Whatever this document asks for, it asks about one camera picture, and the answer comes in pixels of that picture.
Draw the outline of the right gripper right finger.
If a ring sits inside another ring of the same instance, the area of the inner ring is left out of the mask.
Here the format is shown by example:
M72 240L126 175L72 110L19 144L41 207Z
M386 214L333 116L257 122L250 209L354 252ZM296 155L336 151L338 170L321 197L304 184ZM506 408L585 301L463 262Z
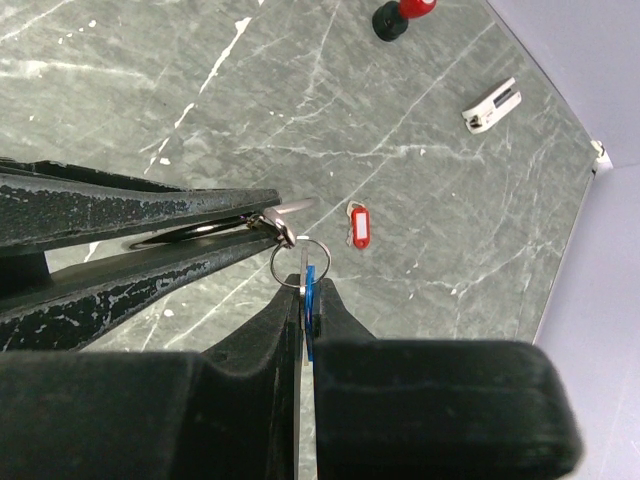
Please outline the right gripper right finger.
M379 339L333 281L316 293L313 376L322 479L558 479L583 444L539 348Z

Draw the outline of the blue tagged key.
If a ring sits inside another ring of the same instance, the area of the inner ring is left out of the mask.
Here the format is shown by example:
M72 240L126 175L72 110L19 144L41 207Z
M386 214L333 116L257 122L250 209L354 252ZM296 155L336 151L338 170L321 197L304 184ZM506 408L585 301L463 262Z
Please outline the blue tagged key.
M307 235L297 235L297 244L302 243L304 245L301 252L301 267L300 267L300 280L297 284L291 284L283 280L275 267L276 256L283 249L289 249L288 245L277 246L269 260L269 268L272 277L281 285L287 288L294 289L298 292L300 302L300 324L304 334L304 345L306 346L307 361L312 362L314 360L314 324L313 324L313 307L315 303L315 291L316 285L323 280L330 271L332 266L332 255L327 245L319 240L313 239ZM306 244L313 244L319 247L325 257L326 266L321 274L316 274L316 268L309 263L309 254Z

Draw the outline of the large silver keyring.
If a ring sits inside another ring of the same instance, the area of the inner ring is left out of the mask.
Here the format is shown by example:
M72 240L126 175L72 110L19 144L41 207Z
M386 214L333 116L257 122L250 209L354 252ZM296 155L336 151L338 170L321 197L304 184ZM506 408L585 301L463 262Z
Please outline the large silver keyring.
M293 248L297 237L293 228L287 223L286 216L294 212L309 209L318 203L317 198L305 198L287 202L262 211L243 214L218 221L190 225L149 237L136 242L129 242L125 247L129 250L141 250L159 245L168 245L208 235L231 231L234 228L246 227L249 230L260 230L269 233L279 245Z

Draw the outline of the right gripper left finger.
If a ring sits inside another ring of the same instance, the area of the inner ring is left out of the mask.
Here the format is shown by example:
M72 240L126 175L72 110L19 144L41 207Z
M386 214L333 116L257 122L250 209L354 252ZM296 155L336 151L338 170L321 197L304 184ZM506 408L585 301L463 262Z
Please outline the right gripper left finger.
M287 289L204 352L1 358L5 479L294 479L302 340Z

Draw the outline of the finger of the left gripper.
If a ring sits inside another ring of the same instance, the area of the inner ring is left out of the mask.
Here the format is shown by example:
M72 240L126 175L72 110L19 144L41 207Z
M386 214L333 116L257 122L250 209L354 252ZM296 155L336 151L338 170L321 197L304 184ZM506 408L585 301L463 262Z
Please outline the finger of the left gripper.
M53 161L1 161L1 254L25 255L251 214L275 189L188 189Z
M160 298L274 246L223 234L50 272L43 253L1 260L1 349L77 350Z

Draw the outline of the red tagged key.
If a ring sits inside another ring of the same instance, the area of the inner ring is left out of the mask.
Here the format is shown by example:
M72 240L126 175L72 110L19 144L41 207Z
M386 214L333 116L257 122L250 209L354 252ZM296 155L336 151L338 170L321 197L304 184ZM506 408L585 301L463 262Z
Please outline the red tagged key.
M369 247L371 242L370 213L368 208L355 201L350 201L346 208L349 217L350 230L347 236L347 244L363 250Z

